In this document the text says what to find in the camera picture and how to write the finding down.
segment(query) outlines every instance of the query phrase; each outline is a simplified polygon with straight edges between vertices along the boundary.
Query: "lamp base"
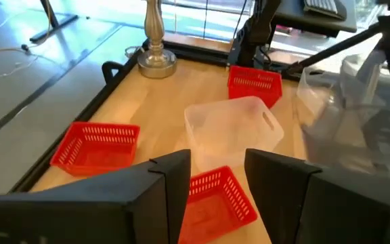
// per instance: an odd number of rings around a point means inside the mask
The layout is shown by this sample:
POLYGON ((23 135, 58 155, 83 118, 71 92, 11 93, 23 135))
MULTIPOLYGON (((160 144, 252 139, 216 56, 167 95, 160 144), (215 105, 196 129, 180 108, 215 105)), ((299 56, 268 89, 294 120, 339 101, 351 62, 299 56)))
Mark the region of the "lamp base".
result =
POLYGON ((153 56, 150 50, 138 56, 140 73, 148 78, 162 79, 172 75, 177 68, 177 58, 173 52, 162 51, 162 56, 153 56))

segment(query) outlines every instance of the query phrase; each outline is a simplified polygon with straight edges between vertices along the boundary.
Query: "red plastic basket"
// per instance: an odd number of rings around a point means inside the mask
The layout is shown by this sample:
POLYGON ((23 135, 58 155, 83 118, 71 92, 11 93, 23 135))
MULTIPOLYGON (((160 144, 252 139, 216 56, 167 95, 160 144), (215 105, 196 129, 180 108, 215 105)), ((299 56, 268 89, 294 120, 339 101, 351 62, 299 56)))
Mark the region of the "red plastic basket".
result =
POLYGON ((256 96, 271 108, 282 97, 281 74, 254 68, 231 66, 228 98, 256 96))
POLYGON ((206 243, 257 219, 228 166, 194 176, 179 244, 206 243))
POLYGON ((130 166, 139 126, 74 122, 53 155, 51 165, 72 176, 93 176, 130 166))

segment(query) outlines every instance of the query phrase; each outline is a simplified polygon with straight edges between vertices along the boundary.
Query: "silver lamp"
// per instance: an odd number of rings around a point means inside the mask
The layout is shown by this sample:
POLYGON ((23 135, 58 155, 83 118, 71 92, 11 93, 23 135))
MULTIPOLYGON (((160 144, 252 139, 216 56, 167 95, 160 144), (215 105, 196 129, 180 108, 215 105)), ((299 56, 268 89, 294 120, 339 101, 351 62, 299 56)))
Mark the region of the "silver lamp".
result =
POLYGON ((163 49, 163 26, 161 0, 147 0, 147 14, 144 22, 148 37, 148 51, 138 56, 140 73, 149 78, 165 78, 172 75, 177 67, 177 58, 169 50, 163 49))

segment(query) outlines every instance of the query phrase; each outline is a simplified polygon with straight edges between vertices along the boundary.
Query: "cable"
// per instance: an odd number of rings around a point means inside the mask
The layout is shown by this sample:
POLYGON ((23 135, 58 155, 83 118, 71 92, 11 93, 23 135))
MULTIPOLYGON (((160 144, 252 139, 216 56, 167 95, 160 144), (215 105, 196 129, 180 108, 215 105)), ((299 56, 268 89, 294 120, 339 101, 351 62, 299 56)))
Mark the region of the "cable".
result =
POLYGON ((127 47, 125 49, 125 56, 130 58, 138 50, 141 50, 141 52, 145 52, 145 50, 142 48, 142 46, 130 46, 130 47, 127 47))
POLYGON ((244 0, 243 7, 242 7, 242 11, 240 12, 240 16, 238 17, 236 28, 234 29, 234 34, 233 34, 232 40, 234 40, 234 37, 236 36, 237 28, 238 28, 238 25, 240 24, 240 19, 242 18, 243 11, 244 11, 244 7, 246 6, 246 2, 247 2, 247 1, 248 1, 248 0, 244 0))
POLYGON ((202 32, 202 38, 206 37, 206 24, 207 24, 207 8, 209 8, 209 0, 206 0, 206 14, 204 17, 204 31, 202 32))
MULTIPOLYGON (((50 9, 50 3, 49 3, 49 0, 46 0, 46 7, 47 9, 50 9)), ((46 42, 46 40, 49 38, 49 35, 50 35, 50 32, 51 32, 51 12, 48 11, 47 12, 47 20, 48 20, 48 25, 47 25, 47 33, 46 33, 46 36, 45 38, 43 38, 43 40, 38 43, 38 44, 35 44, 33 46, 27 46, 27 49, 29 48, 34 48, 34 47, 38 47, 40 45, 42 45, 44 42, 46 42)), ((22 49, 21 47, 8 47, 8 48, 1 48, 0 49, 0 52, 6 52, 6 51, 20 51, 20 52, 25 52, 27 50, 25 49, 22 49)))
POLYGON ((14 17, 16 17, 16 16, 18 16, 18 15, 20 15, 20 14, 23 14, 25 11, 26 11, 26 10, 24 10, 24 11, 22 11, 22 12, 20 12, 20 13, 14 14, 14 15, 8 17, 8 18, 6 18, 6 19, 0 24, 0 28, 1 28, 2 26, 4 26, 5 24, 7 24, 7 22, 8 22, 9 20, 11 20, 12 18, 14 18, 14 17))
POLYGON ((259 46, 258 48, 259 48, 260 52, 265 56, 265 58, 267 58, 267 62, 269 63, 269 66, 270 66, 270 64, 272 63, 272 60, 270 59, 269 55, 265 51, 263 51, 261 46, 259 46))
POLYGON ((177 0, 174 0, 174 33, 177 32, 177 0))
POLYGON ((24 68, 28 68, 29 66, 33 65, 33 63, 39 58, 39 56, 40 55, 35 55, 35 58, 31 62, 29 62, 27 65, 16 67, 10 73, 8 73, 8 74, 4 73, 4 74, 0 75, 0 78, 10 76, 10 75, 18 72, 19 70, 23 70, 24 68))
POLYGON ((252 58, 253 60, 255 60, 259 65, 261 65, 264 69, 264 62, 260 61, 258 58, 254 57, 252 58))

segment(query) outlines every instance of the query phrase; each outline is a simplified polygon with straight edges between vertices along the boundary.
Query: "white wire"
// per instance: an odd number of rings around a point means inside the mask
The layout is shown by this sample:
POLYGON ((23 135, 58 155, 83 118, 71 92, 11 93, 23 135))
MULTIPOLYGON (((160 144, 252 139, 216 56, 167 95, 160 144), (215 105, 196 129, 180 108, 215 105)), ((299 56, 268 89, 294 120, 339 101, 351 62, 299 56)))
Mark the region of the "white wire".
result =
POLYGON ((125 55, 126 55, 126 57, 130 58, 138 50, 141 50, 141 52, 145 52, 145 50, 142 48, 142 46, 130 46, 130 47, 127 47, 125 49, 125 55))
POLYGON ((246 7, 246 2, 247 2, 247 1, 248 1, 248 0, 244 0, 243 7, 242 7, 242 11, 240 12, 240 15, 239 15, 239 17, 238 17, 237 25, 236 25, 236 28, 234 29, 233 38, 231 39, 231 41, 234 41, 234 38, 236 37, 238 25, 240 24, 240 20, 242 19, 242 15, 243 15, 243 12, 244 12, 244 7, 246 7))
POLYGON ((10 73, 8 73, 8 74, 7 74, 7 73, 1 74, 1 75, 0 75, 0 78, 1 78, 1 77, 8 77, 8 76, 10 76, 10 75, 12 75, 12 74, 18 72, 19 70, 23 70, 23 69, 25 69, 25 68, 28 68, 29 66, 33 65, 33 63, 39 58, 39 56, 40 56, 40 55, 35 55, 35 58, 34 58, 31 62, 29 62, 28 64, 25 64, 25 65, 23 65, 23 66, 19 66, 19 67, 14 68, 14 69, 13 69, 10 73))
POLYGON ((6 18, 6 19, 0 24, 0 28, 1 28, 2 26, 4 26, 4 24, 7 24, 7 22, 8 22, 9 20, 11 20, 12 18, 14 18, 14 17, 16 17, 16 16, 18 16, 18 15, 20 15, 20 14, 23 14, 24 12, 26 12, 26 10, 25 10, 25 11, 22 11, 22 12, 20 12, 20 13, 14 14, 14 15, 8 17, 8 18, 6 18))
MULTIPOLYGON (((50 6, 49 0, 46 0, 46 4, 47 4, 47 8, 49 9, 49 6, 50 6)), ((0 28, 1 28, 5 23, 7 23, 10 19, 12 19, 14 16, 17 16, 17 15, 22 14, 22 13, 23 13, 23 12, 8 17, 6 20, 4 20, 4 22, 2 22, 2 23, 0 24, 0 28)), ((49 34, 50 34, 50 30, 51 30, 50 12, 47 14, 47 19, 48 19, 48 23, 47 23, 47 33, 46 33, 45 38, 42 40, 42 42, 37 43, 37 44, 35 44, 35 45, 33 45, 33 46, 28 46, 28 48, 38 47, 38 46, 44 44, 44 42, 46 42, 46 40, 49 38, 49 34)), ((16 52, 22 52, 22 53, 25 54, 25 50, 23 50, 22 48, 18 48, 18 47, 9 47, 9 48, 2 48, 2 49, 0 49, 0 52, 4 52, 4 51, 16 51, 16 52)), ((18 66, 18 67, 16 67, 16 68, 14 68, 14 69, 13 69, 12 71, 10 71, 10 73, 8 73, 8 74, 7 74, 7 73, 1 74, 1 75, 0 75, 0 78, 1 78, 1 77, 8 77, 8 76, 10 76, 10 75, 12 75, 12 74, 18 72, 19 70, 23 70, 23 69, 25 69, 25 68, 30 67, 30 66, 33 65, 33 63, 34 63, 40 56, 42 56, 43 54, 44 54, 44 52, 43 52, 42 54, 32 54, 33 56, 35 56, 35 58, 34 58, 31 62, 29 62, 28 64, 25 64, 25 65, 23 65, 23 66, 18 66)))

